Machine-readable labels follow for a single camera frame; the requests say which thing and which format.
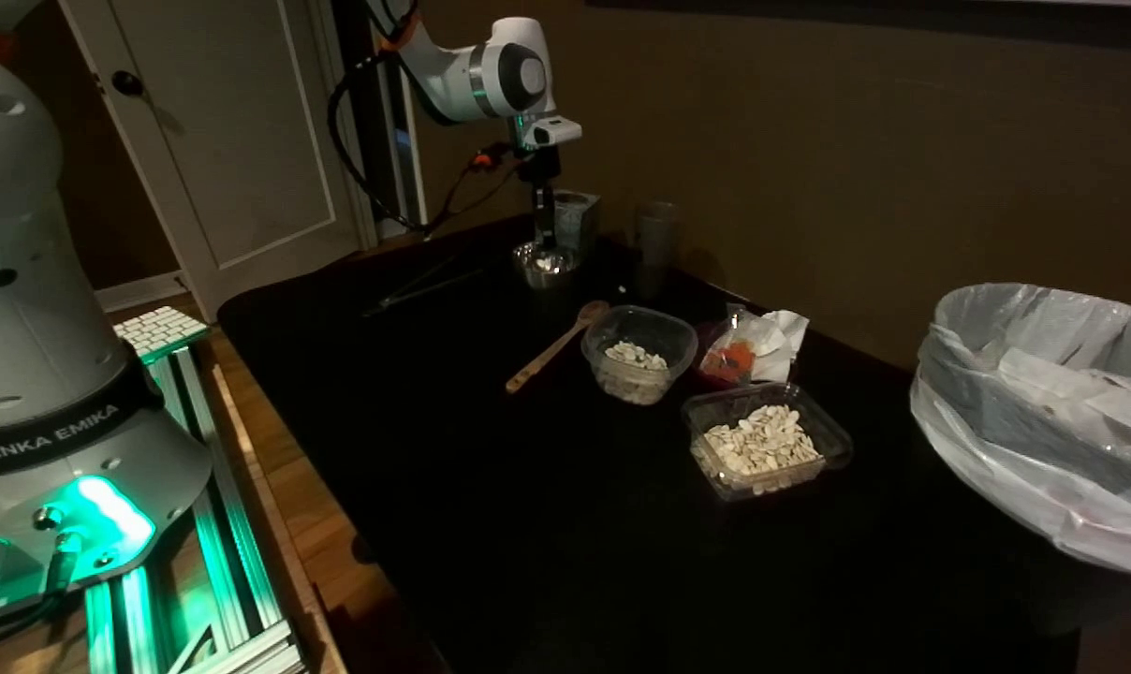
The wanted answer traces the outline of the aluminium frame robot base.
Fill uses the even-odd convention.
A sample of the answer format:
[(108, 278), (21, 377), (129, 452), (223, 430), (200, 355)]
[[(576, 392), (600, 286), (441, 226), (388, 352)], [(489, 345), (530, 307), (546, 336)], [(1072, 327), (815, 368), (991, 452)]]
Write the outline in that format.
[(150, 382), (153, 411), (0, 479), (0, 674), (350, 674), (212, 352)]

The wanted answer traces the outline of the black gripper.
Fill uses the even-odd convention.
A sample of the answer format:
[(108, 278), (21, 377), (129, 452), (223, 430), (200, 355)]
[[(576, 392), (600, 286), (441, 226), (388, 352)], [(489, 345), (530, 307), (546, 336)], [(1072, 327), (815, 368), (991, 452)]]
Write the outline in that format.
[(554, 147), (530, 151), (517, 161), (517, 176), (534, 189), (534, 245), (554, 240), (554, 181), (561, 176), (561, 154)]

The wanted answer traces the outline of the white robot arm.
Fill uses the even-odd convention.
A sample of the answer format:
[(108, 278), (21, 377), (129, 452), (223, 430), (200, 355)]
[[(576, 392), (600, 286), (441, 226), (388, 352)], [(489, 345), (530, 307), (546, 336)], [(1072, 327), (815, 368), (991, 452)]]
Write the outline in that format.
[(120, 578), (212, 484), (67, 240), (64, 142), (0, 65), (0, 620)]

